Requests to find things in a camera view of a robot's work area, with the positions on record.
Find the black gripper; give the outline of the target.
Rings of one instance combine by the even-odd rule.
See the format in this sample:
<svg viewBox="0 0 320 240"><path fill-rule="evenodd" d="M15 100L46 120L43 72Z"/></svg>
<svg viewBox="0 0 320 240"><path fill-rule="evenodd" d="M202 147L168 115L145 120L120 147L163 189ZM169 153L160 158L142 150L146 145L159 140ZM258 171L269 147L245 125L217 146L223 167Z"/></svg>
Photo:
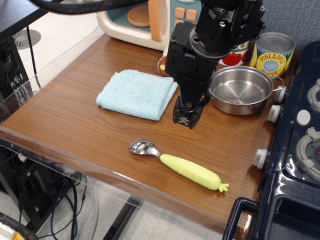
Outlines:
<svg viewBox="0 0 320 240"><path fill-rule="evenodd" d="M217 68L221 50L221 30L217 22L197 24L183 22L176 25L169 41L166 72L180 87L172 120L191 130L200 120L204 107L210 101L208 88Z"/></svg>

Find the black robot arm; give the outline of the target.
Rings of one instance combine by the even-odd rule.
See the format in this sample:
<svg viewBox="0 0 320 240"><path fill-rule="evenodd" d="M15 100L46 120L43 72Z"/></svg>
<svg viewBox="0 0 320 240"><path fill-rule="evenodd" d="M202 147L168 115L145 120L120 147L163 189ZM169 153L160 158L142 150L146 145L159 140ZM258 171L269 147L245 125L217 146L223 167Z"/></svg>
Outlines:
<svg viewBox="0 0 320 240"><path fill-rule="evenodd" d="M165 71L180 96L173 122L193 129L209 103L209 87L219 60L233 48L256 39L265 27L261 0L203 0L196 23L178 23L168 45Z"/></svg>

